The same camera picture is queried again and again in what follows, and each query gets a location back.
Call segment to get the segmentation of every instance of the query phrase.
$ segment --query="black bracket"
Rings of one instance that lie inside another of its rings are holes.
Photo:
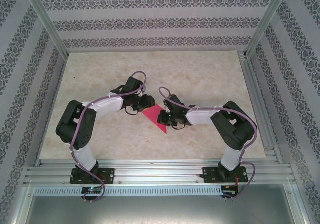
[[[178,104],[184,105],[184,103],[182,103],[175,94],[170,95],[167,99]],[[191,126],[191,123],[186,117],[186,114],[189,111],[189,109],[177,106],[167,100],[164,101],[164,104],[170,112],[167,112],[166,110],[161,110],[160,114],[158,115],[158,123],[164,124],[166,126],[172,126],[173,128],[178,126],[178,124],[182,124],[184,126]]]
[[[113,184],[115,179],[114,168],[98,168],[97,176],[101,178],[105,184]],[[79,175],[79,168],[73,168],[70,177],[71,184],[100,184],[98,179],[89,180],[81,178]]]
[[[130,93],[140,88],[142,85],[143,85],[142,81],[133,77],[129,77],[125,85],[121,85],[118,88],[111,90],[111,92],[116,94]],[[134,111],[137,111],[137,113],[135,114],[138,114],[139,112],[142,112],[145,109],[151,108],[156,105],[155,99],[152,96],[147,94],[144,94],[142,96],[139,96],[138,94],[131,94],[131,95],[125,95],[122,98],[124,102],[121,109],[123,108],[126,109],[128,106],[130,106],[133,108]]]
[[[248,182],[248,174],[246,167],[237,167],[234,171],[234,181],[226,180],[224,177],[221,176],[219,173],[218,167],[203,167],[202,168],[203,174],[200,174],[200,177],[203,178],[205,183],[230,183],[236,182],[236,178],[238,178],[239,183],[246,183]]]
[[[223,107],[233,109],[247,115],[236,103],[232,101],[229,101]],[[222,110],[213,114],[211,120],[225,143],[235,150],[241,150],[245,143],[255,134],[255,130],[251,123],[236,113],[228,113]]]
[[[60,136],[63,142],[71,143],[78,124],[75,119],[80,118],[81,112],[84,108],[83,104],[76,100],[71,101],[66,107],[66,110],[64,111],[55,130],[55,133]],[[91,108],[85,112],[74,143],[74,148],[76,150],[83,148],[90,141],[95,125],[96,115],[97,112]]]

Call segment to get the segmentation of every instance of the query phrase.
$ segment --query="patterned wallpaper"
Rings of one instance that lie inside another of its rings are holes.
[[[271,0],[41,0],[69,52],[245,50]]]
[[[281,154],[320,223],[320,0],[282,0],[251,57]]]
[[[28,0],[0,2],[0,223],[35,164],[64,61]]]

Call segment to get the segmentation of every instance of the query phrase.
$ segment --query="wire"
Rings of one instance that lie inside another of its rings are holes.
[[[131,94],[137,93],[139,90],[143,89],[143,88],[145,87],[145,85],[146,85],[146,82],[147,82],[147,79],[146,79],[146,78],[147,78],[147,75],[146,75],[146,73],[144,73],[143,71],[136,71],[136,72],[134,72],[134,73],[131,75],[131,77],[133,77],[133,76],[134,76],[135,74],[137,74],[137,73],[142,73],[142,74],[144,75],[144,78],[145,78],[145,79],[144,79],[144,82],[143,82],[143,84],[140,86],[140,88],[138,88],[138,89],[136,89],[136,90],[134,90],[134,91],[132,91],[132,92],[129,92],[129,93],[108,95],[108,96],[105,96],[105,97],[98,98],[98,99],[94,100],[93,102],[89,103],[89,104],[83,109],[83,111],[81,112],[81,115],[80,115],[79,120],[78,120],[78,124],[76,125],[76,129],[75,129],[75,132],[74,132],[74,135],[73,135],[72,141],[71,141],[71,143],[70,143],[70,147],[69,147],[70,150],[71,150],[71,155],[72,155],[73,159],[75,160],[76,164],[78,165],[78,167],[80,167],[82,170],[84,170],[85,172],[87,172],[88,174],[90,174],[91,176],[93,176],[94,178],[96,178],[99,182],[101,182],[101,186],[102,186],[102,188],[103,188],[103,192],[100,194],[100,196],[98,196],[97,198],[95,198],[95,199],[93,199],[93,200],[88,200],[88,199],[86,199],[86,195],[87,195],[88,193],[85,193],[84,196],[83,196],[83,199],[84,199],[85,202],[90,202],[90,203],[92,203],[92,202],[98,201],[99,199],[101,199],[101,198],[104,196],[104,194],[105,194],[105,192],[106,192],[106,186],[105,186],[104,181],[103,181],[101,178],[97,177],[94,173],[92,173],[92,172],[90,172],[88,169],[86,169],[86,168],[79,162],[79,160],[77,159],[76,155],[74,154],[74,150],[75,150],[74,145],[75,145],[75,142],[76,142],[76,139],[77,139],[77,136],[78,136],[78,132],[79,132],[79,129],[80,129],[80,125],[81,125],[81,122],[82,122],[82,120],[83,120],[83,118],[84,118],[85,112],[87,111],[87,109],[88,109],[90,106],[94,105],[94,103],[99,102],[99,101],[101,101],[101,100],[105,100],[105,99],[109,99],[109,98],[122,97],[122,96],[126,96],[126,95],[131,95]]]
[[[106,177],[103,174],[100,174],[98,177],[100,177],[102,179],[106,179]]]
[[[235,176],[235,186],[236,186],[236,191],[238,191],[239,190],[239,178],[237,175]]]
[[[143,91],[144,91],[144,90],[142,89],[142,90],[140,91],[140,93],[137,93],[137,95],[140,95]]]
[[[125,112],[128,113],[129,115],[132,115],[132,116],[135,116],[139,113],[139,111],[137,111],[136,113],[130,113],[130,112],[128,112],[127,109],[125,109]]]
[[[182,127],[182,128],[176,128],[176,127],[174,127],[174,125],[171,125],[171,126],[172,126],[172,128],[173,128],[173,129],[176,129],[176,130],[181,130],[181,129],[183,129],[183,128],[185,128],[185,127],[186,127],[186,125],[185,125],[185,124],[183,125],[183,127]]]
[[[183,105],[183,104],[179,104],[179,103],[177,103],[177,102],[174,102],[174,101],[168,99],[168,97],[165,96],[165,95],[161,92],[162,89],[165,89],[165,90],[169,93],[169,96],[171,95],[171,92],[170,92],[170,90],[169,90],[168,88],[166,88],[166,87],[160,87],[160,88],[159,88],[159,93],[162,95],[162,97],[164,97],[164,99],[167,100],[168,102],[171,102],[171,103],[173,103],[173,104],[175,104],[175,105],[177,105],[177,106],[179,106],[179,107],[186,108],[186,109],[191,109],[191,110],[222,110],[222,111],[232,112],[232,113],[236,113],[236,114],[244,117],[245,119],[247,119],[247,120],[250,122],[250,124],[252,125],[252,127],[253,127],[253,129],[254,129],[254,136],[253,136],[253,138],[251,139],[251,141],[250,141],[248,144],[244,145],[244,147],[243,147],[243,149],[242,149],[242,152],[241,152],[241,154],[240,154],[240,156],[239,156],[239,160],[238,160],[238,161],[239,161],[240,163],[250,164],[250,165],[253,166],[252,176],[251,176],[251,178],[249,179],[249,181],[248,181],[248,183],[246,184],[246,186],[244,187],[244,189],[243,189],[238,195],[236,195],[235,197],[232,197],[231,195],[228,195],[228,194],[224,194],[224,195],[226,195],[226,196],[229,196],[229,199],[232,199],[232,200],[235,199],[235,198],[238,198],[238,197],[247,189],[247,187],[248,187],[249,184],[252,182],[252,180],[254,179],[254,176],[255,176],[255,174],[256,174],[256,167],[255,167],[255,165],[254,165],[252,162],[242,162],[242,157],[244,156],[246,149],[247,149],[248,147],[250,147],[250,146],[256,141],[256,139],[257,139],[257,137],[258,137],[258,129],[257,129],[257,125],[255,124],[255,122],[254,122],[250,117],[248,117],[246,114],[243,114],[242,112],[239,112],[239,111],[236,111],[236,110],[233,110],[233,109],[230,109],[230,108],[221,108],[221,107],[188,107],[188,106],[185,106],[185,105]]]

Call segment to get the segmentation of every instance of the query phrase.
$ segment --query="pink paper triangle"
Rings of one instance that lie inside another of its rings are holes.
[[[158,104],[156,104],[155,106],[142,111],[142,113],[145,114],[162,131],[167,133],[167,126],[158,123],[158,115],[160,114],[161,110],[163,110],[163,108],[161,106],[159,106]]]

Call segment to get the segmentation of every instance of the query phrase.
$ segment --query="metal floor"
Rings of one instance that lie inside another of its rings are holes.
[[[213,196],[34,197],[28,224],[293,224],[283,185],[251,185],[234,201]]]

